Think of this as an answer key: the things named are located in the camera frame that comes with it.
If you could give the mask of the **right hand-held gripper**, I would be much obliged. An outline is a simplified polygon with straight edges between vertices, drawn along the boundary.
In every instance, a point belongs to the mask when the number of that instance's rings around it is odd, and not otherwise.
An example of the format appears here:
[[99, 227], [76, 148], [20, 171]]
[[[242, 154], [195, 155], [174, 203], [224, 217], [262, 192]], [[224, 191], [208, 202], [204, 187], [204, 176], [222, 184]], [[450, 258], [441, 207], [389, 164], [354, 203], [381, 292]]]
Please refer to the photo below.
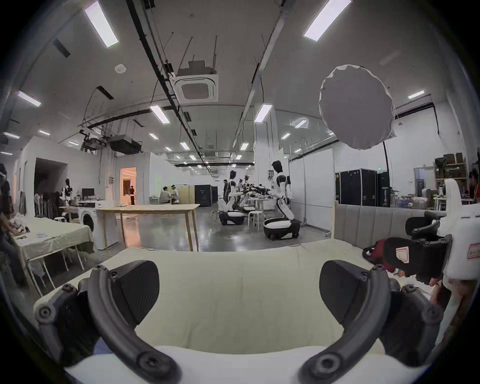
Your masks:
[[384, 241], [384, 261], [429, 283], [432, 279], [479, 279], [480, 205], [463, 205], [457, 182], [444, 182], [446, 213], [424, 211], [409, 217], [405, 232], [410, 238], [439, 238], [435, 241], [389, 237]]

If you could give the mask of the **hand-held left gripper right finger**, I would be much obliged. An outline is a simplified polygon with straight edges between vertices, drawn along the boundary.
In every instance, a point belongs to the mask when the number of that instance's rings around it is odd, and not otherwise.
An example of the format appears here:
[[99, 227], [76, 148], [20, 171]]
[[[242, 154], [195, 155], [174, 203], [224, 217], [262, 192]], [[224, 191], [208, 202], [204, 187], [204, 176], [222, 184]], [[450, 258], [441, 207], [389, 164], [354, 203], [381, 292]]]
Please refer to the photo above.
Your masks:
[[442, 309], [414, 285], [400, 286], [383, 265], [370, 270], [327, 261], [319, 279], [323, 303], [343, 327], [340, 339], [306, 360], [303, 384], [330, 384], [361, 361], [378, 339], [386, 355], [410, 368], [427, 363], [435, 347]]

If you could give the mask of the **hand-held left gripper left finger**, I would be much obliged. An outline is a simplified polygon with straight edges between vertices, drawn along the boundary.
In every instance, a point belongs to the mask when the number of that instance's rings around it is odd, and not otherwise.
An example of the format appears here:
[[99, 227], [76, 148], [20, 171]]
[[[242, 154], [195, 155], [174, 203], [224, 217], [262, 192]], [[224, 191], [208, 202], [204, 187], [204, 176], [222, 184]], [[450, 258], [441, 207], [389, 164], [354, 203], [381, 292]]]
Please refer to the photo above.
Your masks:
[[73, 367], [107, 348], [137, 377], [177, 384], [177, 362], [135, 332], [159, 297], [153, 261], [132, 261], [112, 270], [99, 264], [77, 285], [66, 283], [35, 310], [46, 353], [62, 368]]

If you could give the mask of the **person's right hand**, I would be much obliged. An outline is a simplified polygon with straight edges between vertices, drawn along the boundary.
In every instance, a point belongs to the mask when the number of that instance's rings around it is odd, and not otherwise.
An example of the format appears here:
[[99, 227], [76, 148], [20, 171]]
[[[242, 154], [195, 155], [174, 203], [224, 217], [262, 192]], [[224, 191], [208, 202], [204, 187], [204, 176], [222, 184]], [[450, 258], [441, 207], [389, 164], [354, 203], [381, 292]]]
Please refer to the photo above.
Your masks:
[[459, 280], [446, 277], [431, 279], [430, 286], [433, 289], [430, 302], [443, 309], [443, 319], [435, 345], [447, 345], [459, 331], [470, 310], [477, 285], [477, 280]]

